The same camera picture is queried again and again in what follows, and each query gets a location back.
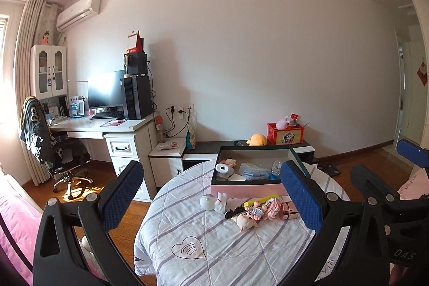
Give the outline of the computer monitor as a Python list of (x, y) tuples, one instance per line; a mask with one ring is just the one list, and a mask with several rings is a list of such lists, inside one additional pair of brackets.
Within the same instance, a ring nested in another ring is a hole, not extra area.
[(124, 70), (93, 74), (88, 79), (89, 108), (122, 106), (121, 79)]

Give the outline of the white camera plug device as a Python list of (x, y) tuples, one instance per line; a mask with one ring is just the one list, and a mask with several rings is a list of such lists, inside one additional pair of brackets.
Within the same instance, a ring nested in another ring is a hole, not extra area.
[(218, 163), (215, 172), (218, 181), (228, 180), (235, 173), (234, 168), (225, 163)]

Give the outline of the pink pig plush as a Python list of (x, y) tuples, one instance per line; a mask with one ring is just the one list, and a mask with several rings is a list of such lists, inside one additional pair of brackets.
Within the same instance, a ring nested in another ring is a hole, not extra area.
[(277, 130), (285, 130), (289, 126), (289, 118), (284, 117), (281, 118), (279, 121), (276, 122), (276, 129)]

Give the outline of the white computer desk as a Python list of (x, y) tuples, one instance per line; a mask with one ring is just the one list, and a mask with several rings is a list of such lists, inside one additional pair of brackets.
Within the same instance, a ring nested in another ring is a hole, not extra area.
[(150, 203), (154, 199), (157, 188), (151, 168), (149, 154), (156, 146), (156, 130), (153, 118), (142, 120), (116, 120), (83, 118), (66, 118), (54, 122), (52, 131), (62, 131), (70, 138), (81, 140), (103, 140), (102, 146), (107, 150), (116, 175), (135, 160), (144, 168), (144, 179), (140, 185), (135, 200)]

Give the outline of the black computer tower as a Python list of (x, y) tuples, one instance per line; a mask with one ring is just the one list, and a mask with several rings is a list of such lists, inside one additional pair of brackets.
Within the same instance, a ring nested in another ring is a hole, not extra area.
[(127, 120), (142, 120), (153, 112), (148, 76), (122, 78), (121, 93)]

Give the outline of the hello kitty block figure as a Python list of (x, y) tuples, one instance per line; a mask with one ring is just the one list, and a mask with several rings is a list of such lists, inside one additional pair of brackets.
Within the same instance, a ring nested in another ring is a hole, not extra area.
[(236, 160), (232, 159), (232, 158), (229, 158), (229, 159), (226, 159), (226, 160), (221, 160), (220, 162), (222, 164), (225, 164), (225, 165), (231, 167), (231, 168), (234, 168), (236, 166)]

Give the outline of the black bathroom scale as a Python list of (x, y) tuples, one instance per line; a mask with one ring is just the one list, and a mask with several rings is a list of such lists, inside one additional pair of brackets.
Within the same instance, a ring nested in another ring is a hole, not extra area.
[(331, 163), (319, 165), (318, 169), (323, 171), (325, 174), (327, 174), (330, 177), (339, 176), (341, 174), (341, 171)]

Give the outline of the striped white quilt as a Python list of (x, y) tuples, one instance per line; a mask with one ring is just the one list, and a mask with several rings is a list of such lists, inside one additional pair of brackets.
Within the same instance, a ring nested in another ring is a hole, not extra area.
[(278, 285), (314, 231), (301, 218), (277, 218), (242, 232), (204, 210), (214, 164), (195, 165), (160, 189), (135, 238), (135, 273), (156, 276), (158, 285)]

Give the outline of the black speaker box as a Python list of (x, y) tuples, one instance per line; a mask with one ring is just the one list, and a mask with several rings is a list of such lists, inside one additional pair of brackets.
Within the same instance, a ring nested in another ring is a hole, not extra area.
[(148, 60), (145, 52), (132, 52), (124, 55), (124, 68), (128, 76), (147, 76)]

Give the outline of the white air conditioner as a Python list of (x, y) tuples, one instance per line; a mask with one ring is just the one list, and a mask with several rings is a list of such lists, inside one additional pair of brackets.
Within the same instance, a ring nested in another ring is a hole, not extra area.
[(101, 0), (79, 0), (59, 13), (56, 28), (64, 32), (71, 26), (100, 13)]

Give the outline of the black hair clip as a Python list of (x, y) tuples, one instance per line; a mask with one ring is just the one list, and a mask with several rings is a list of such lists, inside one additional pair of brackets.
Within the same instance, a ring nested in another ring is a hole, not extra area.
[(236, 207), (234, 210), (229, 210), (225, 213), (225, 219), (231, 219), (234, 216), (237, 216), (245, 211), (243, 205)]

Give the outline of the black office chair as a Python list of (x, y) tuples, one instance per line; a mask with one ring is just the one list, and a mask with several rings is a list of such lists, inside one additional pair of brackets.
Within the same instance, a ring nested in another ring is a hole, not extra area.
[(59, 139), (50, 130), (42, 103), (34, 96), (28, 96), (22, 106), (20, 116), (20, 140), (27, 150), (43, 165), (50, 176), (60, 176), (53, 185), (67, 184), (66, 195), (74, 200), (72, 184), (75, 179), (92, 183), (87, 176), (90, 153), (80, 139)]

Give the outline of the pink bedding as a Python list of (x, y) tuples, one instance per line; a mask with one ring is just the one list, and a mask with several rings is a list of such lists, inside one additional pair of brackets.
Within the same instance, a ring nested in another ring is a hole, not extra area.
[(36, 237), (43, 210), (9, 174), (1, 173), (1, 265), (33, 284)]

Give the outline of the red cartoon storage crate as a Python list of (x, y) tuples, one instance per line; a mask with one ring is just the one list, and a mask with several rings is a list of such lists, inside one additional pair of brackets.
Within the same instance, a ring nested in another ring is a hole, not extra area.
[(287, 127), (284, 130), (276, 128), (275, 123), (267, 124), (267, 139), (271, 145), (301, 144), (303, 143), (305, 128)]

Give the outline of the white glass door cabinet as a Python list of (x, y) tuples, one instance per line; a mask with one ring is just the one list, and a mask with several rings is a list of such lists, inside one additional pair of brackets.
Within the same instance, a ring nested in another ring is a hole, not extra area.
[(34, 45), (31, 48), (31, 93), (39, 100), (68, 93), (65, 46)]

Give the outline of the pink storage box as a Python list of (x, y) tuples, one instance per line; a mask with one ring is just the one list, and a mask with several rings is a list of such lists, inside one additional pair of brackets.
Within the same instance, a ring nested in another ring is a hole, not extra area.
[(282, 164), (291, 161), (298, 168), (311, 163), (311, 146), (222, 146), (212, 175), (212, 195), (223, 193), (229, 199), (285, 196), (280, 180)]

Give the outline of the pink block toy figure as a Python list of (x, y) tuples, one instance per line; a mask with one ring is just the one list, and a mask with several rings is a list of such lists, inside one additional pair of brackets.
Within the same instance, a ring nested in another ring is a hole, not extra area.
[(278, 198), (270, 198), (265, 202), (266, 211), (265, 218), (268, 220), (274, 220), (279, 211), (282, 209), (282, 204), (280, 203)]

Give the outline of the clear glass perfume bottle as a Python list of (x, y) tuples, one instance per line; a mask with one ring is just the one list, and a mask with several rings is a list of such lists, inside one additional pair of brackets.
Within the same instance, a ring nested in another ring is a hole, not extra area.
[(276, 160), (273, 162), (272, 165), (272, 169), (271, 169), (271, 174), (273, 176), (279, 177), (280, 176), (280, 172), (281, 172), (281, 168), (282, 168), (282, 161), (281, 160)]

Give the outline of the yellow highlighter marker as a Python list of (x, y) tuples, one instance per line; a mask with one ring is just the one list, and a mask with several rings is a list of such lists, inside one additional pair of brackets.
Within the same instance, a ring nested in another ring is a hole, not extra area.
[(263, 197), (263, 198), (256, 198), (256, 199), (248, 200), (248, 201), (243, 203), (243, 207), (253, 207), (255, 202), (258, 202), (259, 204), (265, 204), (267, 201), (269, 201), (270, 199), (273, 199), (273, 198), (280, 200), (282, 197), (279, 195), (268, 195), (268, 196)]

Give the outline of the baby doll figurine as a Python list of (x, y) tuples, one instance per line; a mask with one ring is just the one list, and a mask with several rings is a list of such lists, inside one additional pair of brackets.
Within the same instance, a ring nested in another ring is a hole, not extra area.
[(252, 205), (244, 206), (244, 212), (234, 216), (232, 219), (239, 227), (240, 232), (258, 227), (258, 223), (266, 218), (268, 207), (265, 203), (255, 200)]

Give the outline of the clear floss pick box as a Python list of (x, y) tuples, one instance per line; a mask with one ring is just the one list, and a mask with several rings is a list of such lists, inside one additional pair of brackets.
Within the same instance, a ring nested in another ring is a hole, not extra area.
[(262, 164), (241, 163), (239, 173), (247, 181), (257, 181), (269, 179), (271, 171)]

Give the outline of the snack bag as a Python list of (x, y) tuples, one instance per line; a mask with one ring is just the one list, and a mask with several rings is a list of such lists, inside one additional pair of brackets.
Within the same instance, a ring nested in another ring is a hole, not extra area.
[(188, 125), (187, 128), (186, 147), (188, 150), (194, 150), (196, 148), (196, 134), (191, 125)]

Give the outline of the white side cabinet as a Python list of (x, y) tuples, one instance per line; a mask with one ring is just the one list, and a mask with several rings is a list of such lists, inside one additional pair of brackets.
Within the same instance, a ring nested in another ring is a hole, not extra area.
[(169, 180), (183, 172), (183, 153), (186, 150), (185, 138), (171, 138), (158, 143), (149, 153), (156, 187), (163, 187)]

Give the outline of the orange octopus plush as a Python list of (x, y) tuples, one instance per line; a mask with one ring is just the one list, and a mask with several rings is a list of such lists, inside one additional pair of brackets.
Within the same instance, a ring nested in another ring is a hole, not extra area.
[(268, 145), (268, 140), (264, 135), (260, 133), (254, 133), (250, 139), (246, 141), (246, 143), (248, 146), (266, 146)]

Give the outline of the rose gold cylinder case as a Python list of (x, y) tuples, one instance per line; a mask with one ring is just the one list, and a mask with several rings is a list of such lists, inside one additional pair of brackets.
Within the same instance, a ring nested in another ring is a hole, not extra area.
[(300, 217), (298, 210), (296, 209), (292, 201), (286, 201), (281, 203), (282, 208), (279, 210), (279, 218), (283, 221), (290, 219), (297, 219)]

